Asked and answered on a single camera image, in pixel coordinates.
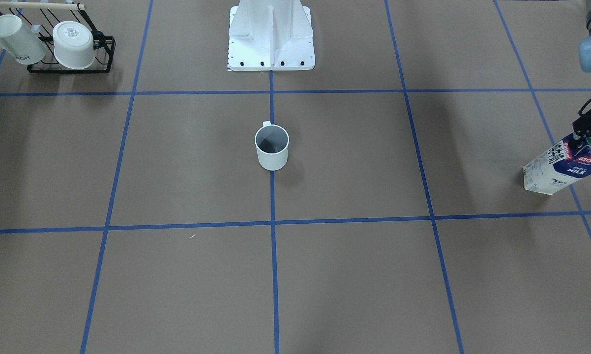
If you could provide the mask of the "blue white milk carton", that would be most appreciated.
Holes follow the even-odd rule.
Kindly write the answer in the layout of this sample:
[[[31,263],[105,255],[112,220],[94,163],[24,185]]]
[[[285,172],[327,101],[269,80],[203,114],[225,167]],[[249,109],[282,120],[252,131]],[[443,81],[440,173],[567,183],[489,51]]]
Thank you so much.
[[[591,175],[591,137],[561,139],[523,166],[523,188],[553,195]]]

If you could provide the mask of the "white mug grey inside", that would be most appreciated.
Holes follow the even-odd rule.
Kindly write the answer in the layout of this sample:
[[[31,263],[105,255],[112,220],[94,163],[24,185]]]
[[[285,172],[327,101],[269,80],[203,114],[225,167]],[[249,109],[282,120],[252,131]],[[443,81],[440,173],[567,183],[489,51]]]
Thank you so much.
[[[279,125],[264,121],[254,137],[258,163],[268,171],[278,171],[286,165],[290,137]]]

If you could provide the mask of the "white cup with label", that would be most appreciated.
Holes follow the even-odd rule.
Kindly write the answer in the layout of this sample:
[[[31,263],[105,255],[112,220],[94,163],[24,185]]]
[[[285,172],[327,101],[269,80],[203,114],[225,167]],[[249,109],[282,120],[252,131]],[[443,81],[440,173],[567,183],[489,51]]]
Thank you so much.
[[[94,63],[93,34],[82,23],[60,22],[53,27],[52,38],[53,54],[64,67],[81,70]]]

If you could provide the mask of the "white cup lettered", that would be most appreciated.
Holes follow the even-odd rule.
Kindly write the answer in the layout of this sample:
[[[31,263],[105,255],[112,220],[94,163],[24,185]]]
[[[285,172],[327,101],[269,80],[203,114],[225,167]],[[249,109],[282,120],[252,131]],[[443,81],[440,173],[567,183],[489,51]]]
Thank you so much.
[[[15,14],[0,15],[0,47],[23,65],[40,62],[47,52],[37,34]]]

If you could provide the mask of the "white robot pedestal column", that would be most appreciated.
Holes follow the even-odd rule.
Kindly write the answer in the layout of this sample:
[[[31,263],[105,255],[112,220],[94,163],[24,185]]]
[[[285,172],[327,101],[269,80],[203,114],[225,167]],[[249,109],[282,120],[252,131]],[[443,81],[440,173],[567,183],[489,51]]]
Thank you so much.
[[[229,70],[314,69],[311,10],[301,1],[240,0],[229,20]]]

